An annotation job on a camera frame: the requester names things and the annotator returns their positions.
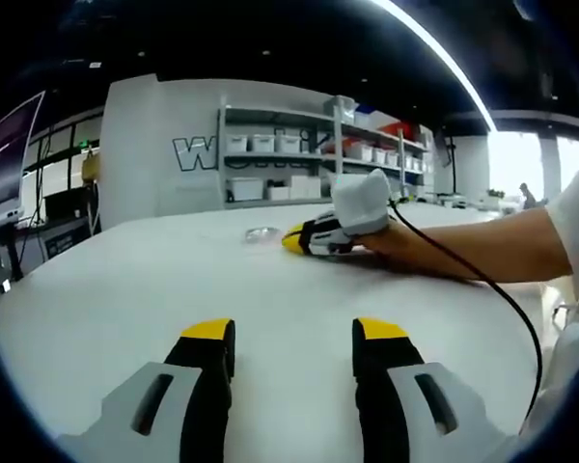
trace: white table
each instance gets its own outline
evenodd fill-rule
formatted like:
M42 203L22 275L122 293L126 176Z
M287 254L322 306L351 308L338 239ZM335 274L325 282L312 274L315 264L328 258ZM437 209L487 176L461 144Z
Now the white table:
M426 361L458 374L502 430L518 430L536 359L518 315L486 286L248 245L247 229L286 230L329 205L208 212L123 224L35 270L0 300L0 354L52 436L78 434L101 400L187 326L236 322L228 462L362 461L351 374L351 321L398 323ZM408 204L419 226L484 220ZM505 286L536 320L535 285Z

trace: ceiling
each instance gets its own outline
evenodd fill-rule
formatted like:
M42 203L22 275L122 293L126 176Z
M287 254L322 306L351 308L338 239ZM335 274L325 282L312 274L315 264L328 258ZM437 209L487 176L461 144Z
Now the ceiling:
M396 3L457 60L488 108L579 117L567 66L511 0ZM368 0L0 2L0 24L13 31L0 40L0 115L48 90L38 128L102 105L113 81L150 72L350 95L429 126L475 109L433 52Z

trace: human arm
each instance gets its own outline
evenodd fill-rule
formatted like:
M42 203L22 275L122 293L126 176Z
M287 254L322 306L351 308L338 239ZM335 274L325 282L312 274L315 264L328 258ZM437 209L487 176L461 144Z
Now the human arm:
M565 247L543 207L491 222L422 232L496 282L545 281L572 272ZM477 279L464 265L395 222L384 231L362 236L357 241L393 264L415 272Z

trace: ceiling light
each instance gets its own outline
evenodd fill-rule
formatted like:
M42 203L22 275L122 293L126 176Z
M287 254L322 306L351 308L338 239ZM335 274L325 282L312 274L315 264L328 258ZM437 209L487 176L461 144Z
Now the ceiling light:
M444 47L440 45L439 42L429 32L427 32L427 30L423 26L421 26L412 16L404 12L401 8L392 3L390 0L370 0L370 1L372 3L375 3L375 5L377 5L378 7L386 10L396 19L401 21L424 43L426 43L431 48L431 50L435 52L435 54L451 70L451 72L458 79L458 81L463 86L465 91L472 98L474 104L476 104L476 107L481 112L484 121L489 127L489 130L497 132L498 129L495 126L495 122L493 121L493 119L491 119L489 111L486 109L486 106L484 105L478 92L470 82L470 79L467 78L467 76L463 73L463 71L455 62L453 57L444 49Z

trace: computer monitor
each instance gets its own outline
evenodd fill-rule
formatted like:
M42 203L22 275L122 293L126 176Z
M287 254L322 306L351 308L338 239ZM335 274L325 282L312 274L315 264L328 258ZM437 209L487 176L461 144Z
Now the computer monitor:
M0 227L15 223L23 212L23 162L44 92L24 101L0 120Z

